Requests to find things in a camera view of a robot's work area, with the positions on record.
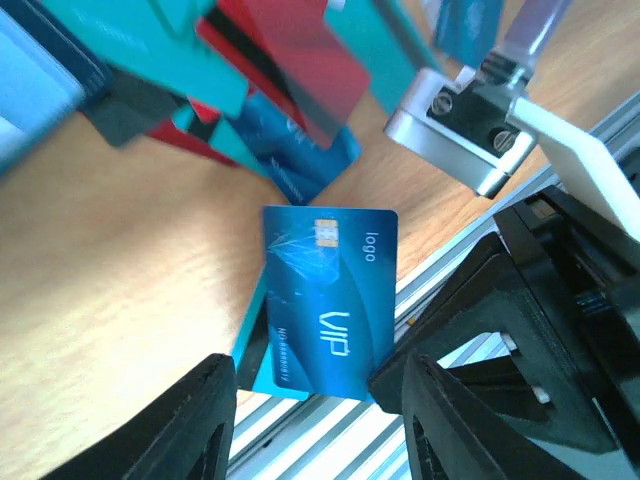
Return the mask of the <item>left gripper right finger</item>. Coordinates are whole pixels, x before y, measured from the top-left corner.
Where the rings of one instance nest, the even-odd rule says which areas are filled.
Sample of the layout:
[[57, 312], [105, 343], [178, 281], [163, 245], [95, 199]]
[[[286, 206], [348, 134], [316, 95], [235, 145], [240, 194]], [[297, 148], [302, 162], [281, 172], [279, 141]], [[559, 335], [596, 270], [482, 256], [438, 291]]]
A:
[[368, 379], [402, 416], [414, 479], [577, 479], [531, 442], [550, 416], [505, 357], [446, 370], [427, 355], [390, 359]]

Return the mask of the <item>dark blue card holder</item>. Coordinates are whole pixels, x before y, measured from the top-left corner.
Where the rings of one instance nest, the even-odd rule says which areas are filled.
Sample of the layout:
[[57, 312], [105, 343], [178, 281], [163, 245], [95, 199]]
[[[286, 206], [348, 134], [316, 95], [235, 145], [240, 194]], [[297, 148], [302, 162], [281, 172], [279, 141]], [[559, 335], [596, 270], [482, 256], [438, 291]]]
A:
[[99, 99], [108, 67], [38, 1], [1, 3], [1, 172]]

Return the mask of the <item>blue VIP card pile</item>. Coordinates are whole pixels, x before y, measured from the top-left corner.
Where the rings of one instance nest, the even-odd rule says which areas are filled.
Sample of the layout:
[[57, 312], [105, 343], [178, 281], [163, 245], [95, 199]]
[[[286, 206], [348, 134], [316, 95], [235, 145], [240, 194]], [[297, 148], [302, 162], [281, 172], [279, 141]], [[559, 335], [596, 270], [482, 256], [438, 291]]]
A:
[[275, 384], [369, 400], [394, 347], [397, 213], [271, 205], [262, 220]]

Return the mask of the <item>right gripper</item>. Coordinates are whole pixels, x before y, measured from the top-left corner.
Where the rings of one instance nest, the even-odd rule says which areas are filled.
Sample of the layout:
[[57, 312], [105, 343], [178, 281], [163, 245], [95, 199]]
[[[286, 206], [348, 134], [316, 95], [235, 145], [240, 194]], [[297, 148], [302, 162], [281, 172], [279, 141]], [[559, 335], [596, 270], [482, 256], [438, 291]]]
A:
[[440, 359], [483, 333], [509, 353], [453, 375], [519, 433], [639, 462], [639, 244], [550, 186], [494, 217], [379, 370], [401, 410], [410, 353]]

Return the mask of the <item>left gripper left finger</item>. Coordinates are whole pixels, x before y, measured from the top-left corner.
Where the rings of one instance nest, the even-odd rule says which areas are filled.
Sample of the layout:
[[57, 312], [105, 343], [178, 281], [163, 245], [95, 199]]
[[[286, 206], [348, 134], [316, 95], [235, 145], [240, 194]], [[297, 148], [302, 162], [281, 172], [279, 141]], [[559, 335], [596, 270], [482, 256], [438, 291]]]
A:
[[212, 354], [131, 420], [57, 468], [59, 479], [224, 479], [234, 362]]

